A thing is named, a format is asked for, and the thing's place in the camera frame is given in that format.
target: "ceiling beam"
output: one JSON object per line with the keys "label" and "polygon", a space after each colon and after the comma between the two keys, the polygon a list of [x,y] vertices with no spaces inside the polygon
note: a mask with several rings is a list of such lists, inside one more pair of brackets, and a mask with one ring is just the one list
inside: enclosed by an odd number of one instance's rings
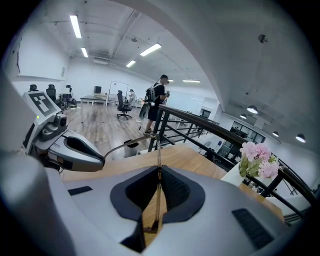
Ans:
{"label": "ceiling beam", "polygon": [[111,59],[113,56],[115,57],[118,53],[119,48],[121,47],[121,44],[123,42],[123,39],[126,37],[126,34],[128,33],[128,31],[132,28],[132,26],[134,25],[134,23],[138,20],[138,18],[140,17],[141,13],[133,10],[129,17],[126,19],[126,21],[124,22],[122,28],[120,29],[116,40],[113,44],[113,47],[109,53],[109,58]]}

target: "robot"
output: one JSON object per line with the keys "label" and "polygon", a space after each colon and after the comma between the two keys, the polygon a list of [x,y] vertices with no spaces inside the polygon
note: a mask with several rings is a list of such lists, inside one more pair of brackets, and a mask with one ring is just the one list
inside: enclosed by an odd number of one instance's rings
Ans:
{"label": "robot", "polygon": [[105,159],[82,135],[69,130],[67,117],[43,91],[28,91],[22,96],[36,114],[23,141],[28,155],[45,167],[77,172],[101,170]]}

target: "backpack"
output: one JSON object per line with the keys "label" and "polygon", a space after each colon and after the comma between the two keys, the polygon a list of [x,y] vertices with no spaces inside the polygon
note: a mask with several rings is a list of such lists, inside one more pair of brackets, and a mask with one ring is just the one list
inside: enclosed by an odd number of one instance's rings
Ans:
{"label": "backpack", "polygon": [[145,91],[146,92],[144,97],[145,103],[154,103],[156,101],[159,95],[156,97],[155,88],[161,85],[162,85],[161,83],[156,82],[154,85],[152,85],[150,88],[148,88]]}

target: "black t-shirt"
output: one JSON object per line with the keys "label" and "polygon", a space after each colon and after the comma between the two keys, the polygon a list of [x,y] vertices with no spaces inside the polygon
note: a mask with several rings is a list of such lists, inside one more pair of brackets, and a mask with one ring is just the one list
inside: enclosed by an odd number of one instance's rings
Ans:
{"label": "black t-shirt", "polygon": [[160,95],[165,95],[165,86],[164,85],[158,85],[157,87],[154,88],[154,94],[157,97],[154,101],[154,106],[159,107],[159,104],[161,102]]}

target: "fluorescent light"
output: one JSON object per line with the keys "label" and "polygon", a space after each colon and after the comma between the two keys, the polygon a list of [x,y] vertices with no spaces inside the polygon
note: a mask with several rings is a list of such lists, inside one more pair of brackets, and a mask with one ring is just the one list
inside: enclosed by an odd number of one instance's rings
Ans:
{"label": "fluorescent light", "polygon": [[295,138],[302,143],[306,143],[306,138],[302,133],[299,133]]}
{"label": "fluorescent light", "polygon": [[79,23],[78,23],[78,16],[77,15],[70,15],[71,24],[75,33],[76,38],[81,38]]}
{"label": "fluorescent light", "polygon": [[88,58],[88,54],[87,54],[86,48],[82,47],[81,50],[82,50],[83,56]]}
{"label": "fluorescent light", "polygon": [[126,66],[128,68],[130,68],[133,64],[135,64],[136,62],[134,60],[131,60]]}
{"label": "fluorescent light", "polygon": [[188,83],[201,83],[199,80],[182,80],[183,82],[188,82]]}
{"label": "fluorescent light", "polygon": [[148,55],[149,53],[152,53],[153,51],[155,51],[155,50],[157,50],[157,49],[159,49],[161,47],[162,47],[161,44],[156,43],[155,45],[152,45],[150,48],[148,48],[145,51],[141,52],[140,55],[144,57],[144,56]]}

